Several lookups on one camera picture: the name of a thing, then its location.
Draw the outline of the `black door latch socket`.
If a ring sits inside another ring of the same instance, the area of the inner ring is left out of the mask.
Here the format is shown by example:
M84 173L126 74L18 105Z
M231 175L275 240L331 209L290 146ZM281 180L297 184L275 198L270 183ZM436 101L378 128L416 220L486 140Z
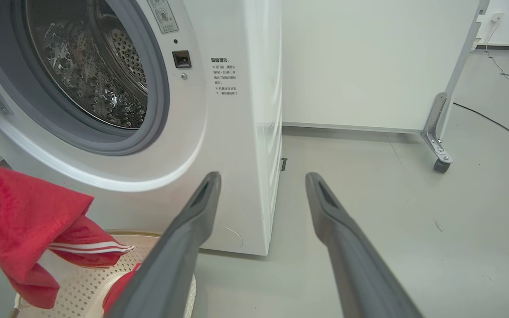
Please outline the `black door latch socket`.
M172 58L176 68L191 68L191 58L188 50L173 51Z

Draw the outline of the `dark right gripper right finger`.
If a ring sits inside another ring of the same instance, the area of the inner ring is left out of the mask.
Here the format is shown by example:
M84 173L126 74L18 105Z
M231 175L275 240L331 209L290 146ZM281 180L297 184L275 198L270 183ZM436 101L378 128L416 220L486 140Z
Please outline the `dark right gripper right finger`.
M305 189L316 236L329 252L344 318L423 318L325 179L309 172Z

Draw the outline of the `metal panel leg with caster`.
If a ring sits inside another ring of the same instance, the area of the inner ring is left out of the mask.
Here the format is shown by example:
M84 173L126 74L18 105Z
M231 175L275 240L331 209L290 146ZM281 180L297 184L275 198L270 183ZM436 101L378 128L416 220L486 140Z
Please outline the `metal panel leg with caster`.
M445 91L436 95L429 117L421 133L422 138L437 157L437 160L433 165L433 171L439 174L446 173L451 164L454 162L453 158L442 145L442 135L447 122L447 115L452 104L451 97L458 84L465 63L467 62L468 54L475 41L475 37L478 34L479 26L481 26L481 23L477 22L477 20L479 16L486 14L489 3L490 0L478 0L478 6L473 14L458 60L456 61L455 67L451 73L451 78Z

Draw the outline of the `stainless steel washer drum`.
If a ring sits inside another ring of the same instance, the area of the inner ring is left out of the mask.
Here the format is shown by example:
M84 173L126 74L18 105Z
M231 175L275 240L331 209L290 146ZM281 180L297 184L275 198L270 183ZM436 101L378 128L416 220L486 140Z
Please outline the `stainless steel washer drum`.
M48 77L83 113L120 129L147 114L143 62L106 0L22 0L23 18Z

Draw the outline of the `white front-load washing machine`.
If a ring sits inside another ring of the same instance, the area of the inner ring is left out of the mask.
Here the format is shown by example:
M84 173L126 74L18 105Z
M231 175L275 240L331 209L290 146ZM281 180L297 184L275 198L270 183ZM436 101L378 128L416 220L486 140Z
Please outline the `white front-load washing machine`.
M95 199L107 230L163 233L210 172L221 175L203 248L267 255L281 165L282 0L168 0L179 27L162 34L143 9L167 68L170 106L161 135L124 156L82 151L0 101L0 159L11 169ZM173 51L188 50L191 68Z

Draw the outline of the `cream perforated laundry basket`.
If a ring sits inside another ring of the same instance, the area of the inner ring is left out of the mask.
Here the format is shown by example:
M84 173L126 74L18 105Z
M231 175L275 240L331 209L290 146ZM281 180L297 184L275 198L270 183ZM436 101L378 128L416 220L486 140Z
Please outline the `cream perforated laundry basket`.
M109 233L123 244L134 245L133 252L108 269L76 269L61 283L51 310L31 306L16 294L9 318L103 318L102 302L111 286L143 261L161 236L159 233L125 229L113 229Z

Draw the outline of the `white partition panel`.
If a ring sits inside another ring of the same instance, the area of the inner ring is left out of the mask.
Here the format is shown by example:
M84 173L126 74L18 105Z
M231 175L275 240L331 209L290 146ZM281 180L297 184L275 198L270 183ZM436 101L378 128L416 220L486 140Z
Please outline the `white partition panel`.
M284 0L283 124L420 132L479 0Z

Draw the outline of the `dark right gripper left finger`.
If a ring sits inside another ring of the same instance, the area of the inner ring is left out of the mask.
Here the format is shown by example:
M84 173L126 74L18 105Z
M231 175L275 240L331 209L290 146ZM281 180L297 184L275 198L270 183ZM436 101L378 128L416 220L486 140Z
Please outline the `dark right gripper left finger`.
M220 190L220 173L208 173L104 318L184 318L199 249L213 231Z

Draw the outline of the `grey warning sticker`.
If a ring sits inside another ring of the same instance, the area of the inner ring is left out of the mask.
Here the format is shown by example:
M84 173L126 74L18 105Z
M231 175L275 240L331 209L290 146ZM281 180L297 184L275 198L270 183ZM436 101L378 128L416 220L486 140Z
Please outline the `grey warning sticker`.
M179 30L168 0L147 0L147 2L162 34L169 34Z

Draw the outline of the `red garment with white trim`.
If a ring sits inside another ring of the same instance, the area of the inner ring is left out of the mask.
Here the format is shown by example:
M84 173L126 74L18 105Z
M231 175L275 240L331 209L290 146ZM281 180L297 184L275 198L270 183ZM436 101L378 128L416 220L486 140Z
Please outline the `red garment with white trim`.
M69 270L107 269L135 249L87 217L93 200L0 167L0 269L29 305L52 309Z

